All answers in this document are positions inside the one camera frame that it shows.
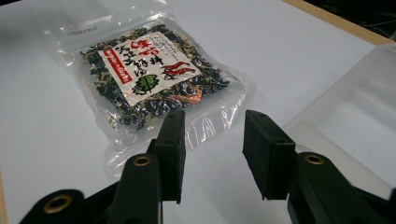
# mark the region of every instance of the red label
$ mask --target red label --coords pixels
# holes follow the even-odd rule
[[[126,68],[122,65],[119,57],[117,57],[116,52],[114,52],[113,49],[106,49],[103,51],[103,53],[106,55],[108,62],[117,73],[117,76],[120,78],[122,84],[132,81],[132,78],[129,76]]]

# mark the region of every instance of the clear plastic package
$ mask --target clear plastic package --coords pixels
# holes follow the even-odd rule
[[[188,149],[243,116],[255,80],[210,58],[163,0],[27,1],[63,56],[55,60],[83,90],[112,143],[106,162],[113,174],[146,150],[173,110],[186,112]],[[59,20],[46,20],[48,13]]]
[[[353,185],[384,199],[396,187],[395,62],[396,45],[376,47],[284,126]]]

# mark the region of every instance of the plastic bag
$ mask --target plastic bag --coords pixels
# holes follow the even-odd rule
[[[112,142],[113,174],[146,150],[170,111],[185,110],[191,150],[230,129],[254,91],[254,80],[202,50],[164,1],[27,1]]]

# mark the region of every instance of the green leaf illustration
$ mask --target green leaf illustration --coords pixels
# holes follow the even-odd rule
[[[134,93],[136,95],[145,95],[147,92],[151,92],[154,89],[160,80],[157,78],[157,75],[146,75],[140,77],[136,81],[136,86],[134,87]]]

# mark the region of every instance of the plastic container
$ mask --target plastic container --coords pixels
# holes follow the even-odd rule
[[[396,187],[396,45],[370,51],[284,130],[387,199]]]

